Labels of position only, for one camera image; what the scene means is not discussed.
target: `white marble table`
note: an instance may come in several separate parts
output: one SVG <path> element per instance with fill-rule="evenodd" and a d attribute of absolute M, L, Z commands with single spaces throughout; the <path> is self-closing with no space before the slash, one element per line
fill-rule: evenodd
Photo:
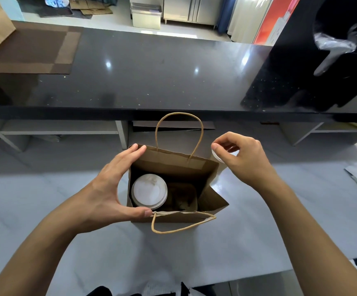
<path fill-rule="evenodd" d="M 259 139 L 278 173 L 348 258 L 357 257 L 357 184 L 343 170 L 357 148 L 337 135 L 318 134 L 290 146 L 277 126 L 216 123 L 197 154 L 226 131 Z M 160 133 L 162 148 L 190 153 L 198 132 Z M 130 143 L 153 145 L 152 133 Z M 15 153 L 0 143 L 0 271 L 36 224 L 87 184 L 121 151 L 114 136 L 70 136 L 60 143 L 33 139 Z M 113 294 L 150 280 L 217 283 L 291 269 L 269 209 L 249 186 L 224 170 L 213 188 L 230 203 L 217 219 L 188 231 L 157 235 L 149 224 L 119 223 L 75 238 L 60 262 L 49 295 L 86 295 L 98 285 Z M 126 202 L 127 176 L 118 187 Z M 158 224 L 171 229 L 174 224 Z"/>

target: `person's left hand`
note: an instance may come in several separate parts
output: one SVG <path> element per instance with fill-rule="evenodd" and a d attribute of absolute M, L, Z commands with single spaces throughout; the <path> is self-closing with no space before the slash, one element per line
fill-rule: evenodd
<path fill-rule="evenodd" d="M 130 208 L 120 204 L 118 182 L 129 167 L 146 151 L 147 147 L 133 144 L 105 165 L 87 186 L 64 201 L 46 218 L 61 224 L 75 234 L 90 232 L 109 224 L 149 217 L 152 210 L 145 207 Z"/>

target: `fingernail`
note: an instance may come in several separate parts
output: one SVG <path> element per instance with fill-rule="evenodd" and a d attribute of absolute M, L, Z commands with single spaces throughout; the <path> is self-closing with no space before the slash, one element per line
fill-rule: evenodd
<path fill-rule="evenodd" d="M 144 217 L 150 217 L 152 215 L 152 210 L 151 209 L 147 209 L 144 211 Z"/>

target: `stainless steel cabinet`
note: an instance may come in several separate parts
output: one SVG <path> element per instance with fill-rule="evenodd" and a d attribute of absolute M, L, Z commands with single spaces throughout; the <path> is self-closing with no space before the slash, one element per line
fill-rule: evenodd
<path fill-rule="evenodd" d="M 223 0 L 164 0 L 163 19 L 216 25 Z"/>

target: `white curtain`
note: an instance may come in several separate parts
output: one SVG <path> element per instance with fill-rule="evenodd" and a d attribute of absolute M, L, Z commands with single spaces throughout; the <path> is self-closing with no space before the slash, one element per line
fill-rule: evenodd
<path fill-rule="evenodd" d="M 236 0 L 228 34 L 237 43 L 253 43 L 272 0 Z"/>

